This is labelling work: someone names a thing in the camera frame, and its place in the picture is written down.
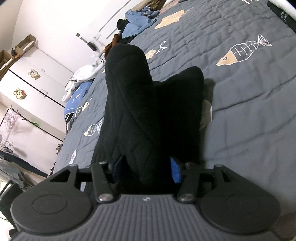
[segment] fish print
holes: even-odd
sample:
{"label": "fish print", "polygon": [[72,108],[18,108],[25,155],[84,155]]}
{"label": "fish print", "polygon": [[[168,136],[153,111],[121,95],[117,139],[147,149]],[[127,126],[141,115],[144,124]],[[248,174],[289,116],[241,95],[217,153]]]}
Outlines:
{"label": "fish print", "polygon": [[86,137],[90,137],[90,136],[92,136],[93,134],[95,134],[96,131],[98,132],[98,134],[100,134],[100,132],[101,132],[101,127],[102,127],[102,125],[103,125],[103,122],[104,122],[104,118],[102,118],[97,124],[93,124],[93,125],[91,125],[91,126],[87,129],[87,131],[84,133],[84,135],[85,135]]}
{"label": "fish print", "polygon": [[152,58],[155,52],[156,52],[155,49],[150,50],[147,54],[145,54],[146,59]]}
{"label": "fish print", "polygon": [[258,49],[259,45],[272,46],[266,38],[259,34],[258,41],[247,41],[246,43],[232,46],[228,53],[224,55],[216,65],[231,65],[245,61],[251,57],[254,51]]}
{"label": "fish print", "polygon": [[179,19],[180,19],[180,18],[182,17],[182,15],[184,14],[184,12],[185,12],[185,11],[184,11],[184,9],[183,9],[183,10],[181,10],[181,11],[179,11],[179,12],[176,12],[176,13],[170,15],[170,16],[167,16],[167,17],[163,18],[163,19],[161,20],[161,23],[158,24],[158,25],[156,25],[155,29],[162,28],[162,27],[167,26],[167,25],[169,25],[169,24],[171,24],[171,23],[178,22]]}

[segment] black chair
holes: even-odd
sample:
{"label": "black chair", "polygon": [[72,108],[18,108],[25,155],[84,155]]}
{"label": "black chair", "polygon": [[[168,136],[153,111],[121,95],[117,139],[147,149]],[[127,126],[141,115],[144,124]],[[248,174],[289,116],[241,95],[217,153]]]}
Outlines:
{"label": "black chair", "polygon": [[3,190],[1,190],[0,192],[0,212],[15,228],[16,226],[10,213],[10,207],[15,198],[22,193],[23,190],[19,187],[18,184],[14,183],[12,180],[9,180],[3,188]]}

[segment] quilted bedspread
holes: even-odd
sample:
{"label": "quilted bedspread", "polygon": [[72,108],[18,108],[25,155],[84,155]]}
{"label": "quilted bedspread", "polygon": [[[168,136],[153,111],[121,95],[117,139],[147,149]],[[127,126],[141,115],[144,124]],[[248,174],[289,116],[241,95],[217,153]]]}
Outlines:
{"label": "quilted bedspread", "polygon": [[[213,120],[201,131],[205,166],[224,164],[296,211],[296,34],[267,0],[189,0],[166,10],[131,44],[155,81],[198,66]],[[105,73],[80,103],[55,172],[89,166],[104,119]]]}

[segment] metal bolt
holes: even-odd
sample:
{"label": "metal bolt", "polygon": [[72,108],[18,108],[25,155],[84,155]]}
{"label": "metal bolt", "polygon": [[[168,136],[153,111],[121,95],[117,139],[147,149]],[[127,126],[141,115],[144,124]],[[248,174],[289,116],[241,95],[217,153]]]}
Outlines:
{"label": "metal bolt", "polygon": [[113,200],[113,195],[109,194],[109,193],[104,193],[104,194],[101,194],[99,196],[99,200],[101,202],[109,202],[109,201],[112,201]]}
{"label": "metal bolt", "polygon": [[182,202],[191,202],[191,201],[193,201],[194,196],[190,193],[184,193],[184,194],[180,195],[179,199]]}

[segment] ribbed gray surface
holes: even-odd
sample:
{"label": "ribbed gray surface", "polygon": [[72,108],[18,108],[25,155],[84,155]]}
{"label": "ribbed gray surface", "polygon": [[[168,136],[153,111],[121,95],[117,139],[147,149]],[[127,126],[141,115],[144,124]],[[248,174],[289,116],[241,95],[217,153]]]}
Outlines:
{"label": "ribbed gray surface", "polygon": [[15,241],[279,241],[272,232],[239,237],[205,222],[194,205],[181,204],[171,195],[122,195],[100,205],[82,226],[69,233],[37,237],[21,233]]}

